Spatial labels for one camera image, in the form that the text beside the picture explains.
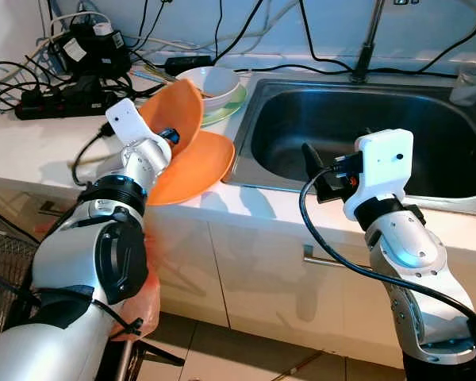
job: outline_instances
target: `orange plate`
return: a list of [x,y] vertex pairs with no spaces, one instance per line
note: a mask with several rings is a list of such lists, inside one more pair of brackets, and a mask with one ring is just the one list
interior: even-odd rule
[[171,147],[173,157],[187,148],[203,120],[201,94],[188,79],[164,87],[140,107],[140,115],[154,133],[176,129],[180,141]]
[[159,177],[147,204],[178,204],[199,196],[224,177],[234,155],[235,146],[227,137],[201,131]]

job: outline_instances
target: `backsplash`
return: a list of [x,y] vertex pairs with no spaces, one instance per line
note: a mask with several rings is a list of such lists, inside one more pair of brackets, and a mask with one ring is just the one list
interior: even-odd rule
[[[219,36],[237,34],[256,0],[222,2],[224,17]],[[74,12],[77,3],[76,0],[58,1],[64,13]],[[113,20],[115,29],[120,29],[124,34],[137,34],[143,0],[95,0],[91,3]],[[306,58],[309,47],[298,2],[265,0],[249,25],[248,32],[258,32],[263,28],[268,7],[272,19],[290,3],[294,6],[251,53],[284,55],[294,60]],[[373,5],[373,0],[305,0],[317,55],[338,56],[353,62],[367,34]],[[144,27],[146,31],[150,29],[159,6],[160,0],[149,2]],[[195,44],[209,43],[213,40],[217,19],[218,0],[173,0],[165,5],[152,36]],[[476,0],[421,0],[419,4],[407,6],[395,6],[393,0],[386,0],[371,66],[402,66],[412,59],[432,58],[467,35],[475,26]],[[243,39],[232,52],[250,48],[256,39]],[[221,42],[220,48],[225,48],[230,42]],[[448,60],[476,60],[476,37],[445,56],[439,69],[444,68],[444,62]]]

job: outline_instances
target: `tiled floor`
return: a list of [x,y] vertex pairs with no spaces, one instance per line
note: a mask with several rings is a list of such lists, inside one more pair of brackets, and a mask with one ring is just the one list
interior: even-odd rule
[[[159,328],[145,340],[186,362],[183,368],[177,368],[148,357],[138,381],[276,381],[276,377],[317,353],[169,314],[161,314]],[[404,373],[323,353],[283,380],[403,381]]]

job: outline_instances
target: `orange plastic bag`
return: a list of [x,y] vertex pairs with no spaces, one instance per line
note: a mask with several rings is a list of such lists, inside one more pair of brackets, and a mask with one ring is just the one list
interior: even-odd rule
[[[153,256],[155,250],[152,250],[152,245],[149,244],[151,242],[152,238],[147,237],[145,244],[148,277],[146,278],[143,287],[141,287],[140,292],[138,292],[136,296],[127,299],[119,313],[120,317],[128,323],[134,321],[137,318],[142,318],[143,325],[139,328],[141,335],[137,336],[134,334],[124,333],[113,338],[113,341],[139,340],[141,337],[145,337],[155,331],[157,325],[159,324],[160,282],[159,277],[155,272],[155,268],[153,267]],[[123,327],[121,325],[115,324],[110,336],[120,332],[122,329]]]

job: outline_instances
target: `green plate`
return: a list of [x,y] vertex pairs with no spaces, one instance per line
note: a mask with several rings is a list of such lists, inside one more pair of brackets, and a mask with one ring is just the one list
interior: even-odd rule
[[210,114],[203,115],[203,122],[201,125],[211,125],[217,123],[227,117],[233,115],[244,104],[247,97],[247,91],[242,85],[238,86],[235,94],[232,95],[229,103],[219,110],[215,110]]

